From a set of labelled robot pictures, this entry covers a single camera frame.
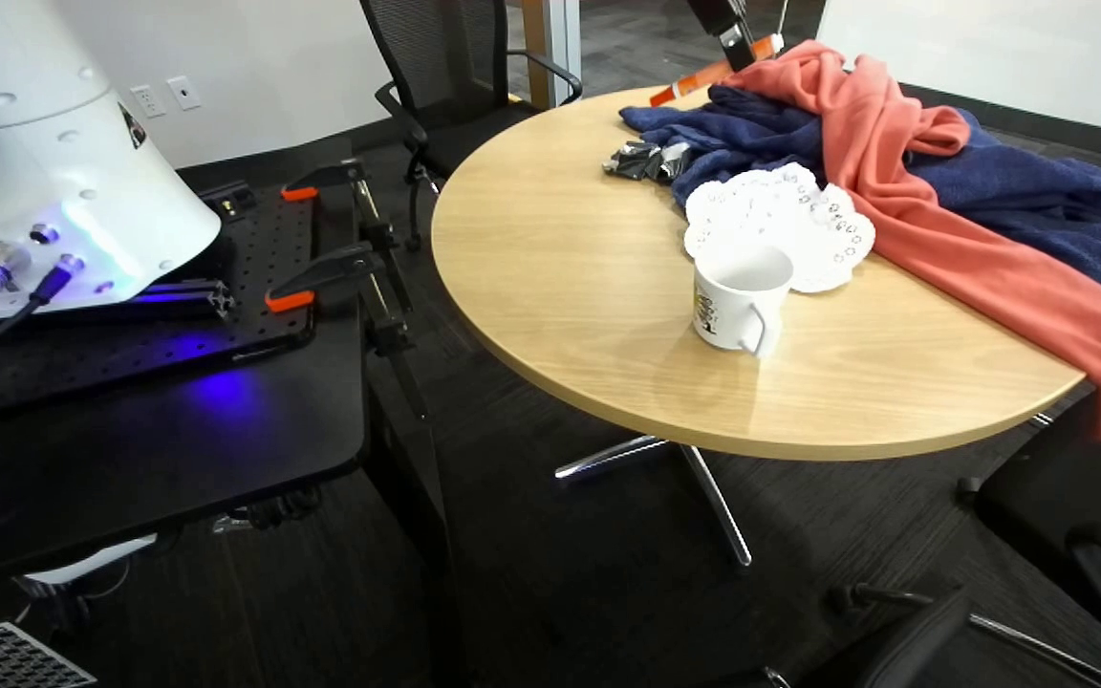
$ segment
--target orange blanket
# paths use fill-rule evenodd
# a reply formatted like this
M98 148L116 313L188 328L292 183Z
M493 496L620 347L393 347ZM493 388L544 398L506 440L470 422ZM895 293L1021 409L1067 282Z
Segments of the orange blanket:
M904 97L877 58L844 69L821 42L758 60L734 85L821 120L825 181L849 186L877 222L878 258L1083 369L1101 392L1101 282L943 211L906 174L909 153L962 148L966 124L953 109Z

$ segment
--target white mug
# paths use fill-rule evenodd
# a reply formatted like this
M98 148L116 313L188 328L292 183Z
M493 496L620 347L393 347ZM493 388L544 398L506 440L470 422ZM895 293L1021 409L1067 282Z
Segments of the white mug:
M780 328L793 258L767 240L722 240L695 254L695 332L727 353L762 356Z

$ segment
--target wooden tabletop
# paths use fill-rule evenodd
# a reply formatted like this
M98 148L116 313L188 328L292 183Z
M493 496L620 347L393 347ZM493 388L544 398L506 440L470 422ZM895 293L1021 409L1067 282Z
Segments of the wooden tabletop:
M764 361L706 347L669 186L606 178L635 137L620 109L645 97L506 129L437 202L453 302L539 392L676 445L851 464L985 440L1083 381L878 258L832 293L793 293Z

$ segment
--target white robot body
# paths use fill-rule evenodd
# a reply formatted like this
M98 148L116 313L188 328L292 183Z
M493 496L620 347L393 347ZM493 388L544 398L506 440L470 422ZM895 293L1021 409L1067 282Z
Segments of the white robot body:
M126 302L200 258L217 227L55 8L0 0L0 240L26 254L0 316L60 258L83 273L47 311Z

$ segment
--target navy blue cloth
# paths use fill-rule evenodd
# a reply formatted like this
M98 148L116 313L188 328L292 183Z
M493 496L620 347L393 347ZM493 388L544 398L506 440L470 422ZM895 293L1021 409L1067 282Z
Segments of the navy blue cloth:
M690 141L693 160L674 178L686 202L699 183L747 170L807 164L821 181L821 124L812 111L722 90L695 111L625 109L644 141ZM909 157L906 170L934 183L937 202L1021 245L1031 245L1101 282L1101 170L1008 146L979 128L956 157Z

